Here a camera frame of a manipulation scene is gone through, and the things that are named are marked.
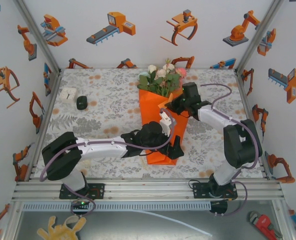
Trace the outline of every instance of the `white wall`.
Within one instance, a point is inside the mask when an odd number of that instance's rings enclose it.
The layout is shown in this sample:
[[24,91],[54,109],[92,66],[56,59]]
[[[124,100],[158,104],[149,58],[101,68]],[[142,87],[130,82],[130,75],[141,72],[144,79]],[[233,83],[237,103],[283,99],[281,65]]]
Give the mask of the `white wall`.
[[[268,80],[269,68],[284,75],[296,68],[296,2],[285,1],[268,30],[273,28],[276,38],[272,49],[266,56],[254,53],[247,64],[247,70],[254,68],[253,91],[248,99],[251,106],[258,104],[269,112],[263,147],[288,162],[295,182],[282,184],[282,189],[287,203],[296,211],[296,99],[288,104],[283,87]],[[285,175],[282,166],[274,169],[275,177]]]
[[[6,203],[11,200],[16,176],[13,162],[13,153],[19,153],[31,142],[36,142],[35,126],[29,113],[29,102],[32,91],[40,98],[47,110],[50,96],[45,96],[43,79],[45,57],[40,49],[35,60],[28,60],[28,53],[23,46],[23,38],[18,33],[17,25],[26,27],[14,2],[0,0],[0,68],[7,66],[17,76],[20,86],[13,90],[15,97],[20,98],[13,106],[7,109],[12,102],[10,96],[0,92],[0,212]],[[30,33],[27,33],[32,43],[36,43]],[[11,86],[15,86],[13,78],[10,78]],[[41,110],[34,106],[36,114]],[[27,164],[32,158],[35,145],[30,149],[29,156],[25,159]]]
[[[243,15],[250,10],[262,20],[270,3],[270,0],[81,0],[78,3],[74,0],[26,0],[42,32],[40,23],[45,14],[54,16],[66,28],[69,40],[61,46],[49,46],[62,68],[68,66],[71,58],[96,68],[115,68],[126,58],[138,67],[145,67],[161,65],[167,57],[190,56],[195,56],[193,68],[209,68],[231,58],[237,58],[237,66],[250,41],[231,47],[222,39],[229,36],[236,25],[242,24]],[[198,30],[193,39],[188,41],[177,36],[178,46],[161,39],[160,36],[171,39],[173,26],[166,21],[186,9],[198,18]],[[123,13],[136,25],[136,34],[130,36],[123,32],[97,46],[86,42],[89,36],[108,25],[108,12]],[[245,35],[251,40],[254,33],[254,25],[250,24]]]

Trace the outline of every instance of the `flower bouquet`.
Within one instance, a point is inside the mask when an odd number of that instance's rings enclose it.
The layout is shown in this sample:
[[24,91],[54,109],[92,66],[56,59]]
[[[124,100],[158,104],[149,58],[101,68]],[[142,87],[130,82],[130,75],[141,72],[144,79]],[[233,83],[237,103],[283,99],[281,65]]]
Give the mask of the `flower bouquet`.
[[[159,122],[160,108],[166,108],[165,104],[171,102],[174,98],[182,94],[182,82],[186,76],[184,68],[175,68],[167,59],[163,68],[158,69],[154,65],[148,67],[148,72],[139,74],[139,104],[141,112],[142,125],[151,121]],[[173,144],[175,136],[180,136],[182,141],[183,135],[188,123],[188,114],[183,112],[177,115],[172,112],[172,117],[176,120],[174,128],[174,137],[171,140]],[[154,152],[146,156],[148,164],[155,165],[176,165],[177,160]]]

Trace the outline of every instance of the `orange paper wrap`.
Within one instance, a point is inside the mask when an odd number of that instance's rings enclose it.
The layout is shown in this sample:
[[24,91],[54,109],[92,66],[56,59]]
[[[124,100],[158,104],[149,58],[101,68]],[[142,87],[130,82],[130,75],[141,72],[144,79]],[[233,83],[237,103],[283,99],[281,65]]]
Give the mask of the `orange paper wrap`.
[[[182,94],[181,90],[178,90],[173,93],[173,98],[176,98]],[[140,111],[141,111],[141,120],[142,125],[148,124],[151,121],[160,122],[161,116],[160,108],[158,105],[168,101],[168,98],[164,96],[160,96],[158,94],[155,94],[153,92],[145,91],[142,89],[139,89],[139,104],[140,104]],[[183,140],[183,135],[188,123],[188,113],[183,112],[181,115],[178,115],[174,112],[171,113],[172,117],[176,119],[177,124],[174,128],[174,135],[171,140],[171,143],[173,144],[175,136],[180,136],[180,144]],[[147,163],[148,164],[155,164],[155,165],[176,165],[177,159],[171,160],[170,158],[166,157],[165,155],[154,152],[153,154],[150,154],[146,156]]]

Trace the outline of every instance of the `white cable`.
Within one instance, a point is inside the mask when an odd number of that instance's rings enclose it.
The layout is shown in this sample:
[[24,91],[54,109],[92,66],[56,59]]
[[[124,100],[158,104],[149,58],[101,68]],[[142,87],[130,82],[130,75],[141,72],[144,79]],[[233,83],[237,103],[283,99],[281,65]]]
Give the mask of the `white cable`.
[[159,215],[159,214],[156,214],[156,213],[153,213],[153,212],[149,212],[149,211],[141,211],[141,210],[130,210],[130,212],[141,213],[141,214],[149,214],[149,215],[153,215],[153,216],[156,216],[156,217],[159,217],[159,218],[162,218],[162,219],[167,219],[169,221],[172,221],[172,222],[175,222],[175,223],[178,223],[178,224],[182,224],[182,225],[184,225],[186,227],[189,227],[189,228],[191,228],[193,230],[196,230],[196,231],[198,231],[198,232],[200,232],[202,234],[206,234],[206,235],[212,237],[212,234],[210,234],[210,233],[208,233],[206,231],[203,231],[203,230],[198,229],[198,228],[196,228],[194,226],[191,226],[191,225],[189,225],[189,224],[187,224],[185,222],[182,222],[182,221],[179,221],[179,220],[176,220],[176,219],[167,217],[167,216]]

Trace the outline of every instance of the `floral tablecloth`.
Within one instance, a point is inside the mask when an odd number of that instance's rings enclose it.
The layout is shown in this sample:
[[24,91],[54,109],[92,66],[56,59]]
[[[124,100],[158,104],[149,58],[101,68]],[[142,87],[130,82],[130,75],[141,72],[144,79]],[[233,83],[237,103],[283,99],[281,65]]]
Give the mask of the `floral tablecloth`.
[[[141,129],[138,74],[145,69],[66,69],[56,98],[43,147],[67,131],[91,139],[112,138]],[[232,87],[232,94],[218,101],[216,107],[235,119],[246,119],[233,70],[189,69],[185,82],[222,83]],[[75,104],[62,103],[63,87],[77,88],[86,95],[88,107],[77,110]],[[198,87],[202,100],[213,101],[225,94],[223,87]],[[176,166],[148,165],[144,156],[96,158],[85,160],[77,169],[92,178],[207,178],[224,161],[223,135],[211,126],[189,119],[182,148],[185,155]],[[34,177],[39,177],[44,162],[40,155]],[[259,165],[243,170],[242,178],[261,178]]]

